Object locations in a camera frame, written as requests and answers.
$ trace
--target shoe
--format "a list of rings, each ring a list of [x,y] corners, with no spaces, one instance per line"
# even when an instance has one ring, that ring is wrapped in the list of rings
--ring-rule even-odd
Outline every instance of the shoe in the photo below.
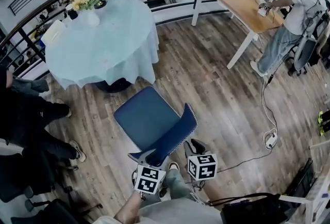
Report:
[[[321,123],[323,122],[322,115],[323,115],[323,112],[320,111],[320,113],[319,113],[319,117],[318,117],[318,123],[319,123],[319,124],[321,124]]]
[[[259,71],[258,65],[255,61],[250,61],[250,66],[260,77],[264,77],[265,75],[267,75]]]
[[[77,157],[76,159],[78,159],[81,163],[83,163],[84,161],[86,161],[86,155],[84,154],[84,152],[81,150],[80,146],[78,145],[78,143],[75,140],[70,140],[69,144],[75,148],[75,150],[77,151]]]
[[[170,162],[169,170],[178,170],[180,172],[179,164],[177,164],[176,162]]]
[[[64,104],[64,105],[67,105],[61,98],[57,98],[55,100],[55,103],[57,104]],[[72,112],[71,112],[71,109],[69,108],[69,113],[66,115],[67,118],[71,117],[72,116]]]
[[[325,132],[324,132],[323,127],[320,127],[320,136],[322,137],[322,136],[324,136],[324,134],[325,134]]]

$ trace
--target black and white marker cube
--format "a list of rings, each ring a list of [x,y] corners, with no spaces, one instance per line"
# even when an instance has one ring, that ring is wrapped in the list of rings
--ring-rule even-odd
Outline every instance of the black and white marker cube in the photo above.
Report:
[[[215,154],[188,157],[188,173],[195,180],[208,180],[216,177],[218,160]]]
[[[165,175],[165,171],[138,165],[134,189],[146,194],[154,195],[161,187]]]

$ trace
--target round table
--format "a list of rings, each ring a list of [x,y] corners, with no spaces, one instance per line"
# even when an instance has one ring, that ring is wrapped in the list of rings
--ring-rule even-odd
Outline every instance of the round table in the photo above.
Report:
[[[46,63],[66,89],[106,81],[108,85],[138,76],[155,81],[153,63],[158,62],[158,36],[149,7],[139,0],[107,0],[95,10],[100,25],[91,28],[84,12],[46,47]]]

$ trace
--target hand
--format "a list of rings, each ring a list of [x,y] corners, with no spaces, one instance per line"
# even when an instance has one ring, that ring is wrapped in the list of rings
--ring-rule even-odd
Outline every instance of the hand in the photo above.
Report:
[[[263,7],[268,7],[269,8],[269,3],[261,3],[259,5],[259,8],[263,8]]]
[[[322,47],[321,47],[321,46],[318,46],[318,47],[316,48],[316,53],[322,58],[321,50],[322,50]]]

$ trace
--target flower vase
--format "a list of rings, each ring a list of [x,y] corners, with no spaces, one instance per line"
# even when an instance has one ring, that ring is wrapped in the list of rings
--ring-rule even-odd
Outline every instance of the flower vase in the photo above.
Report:
[[[100,18],[95,13],[94,9],[87,9],[87,23],[90,27],[95,28],[100,24]]]

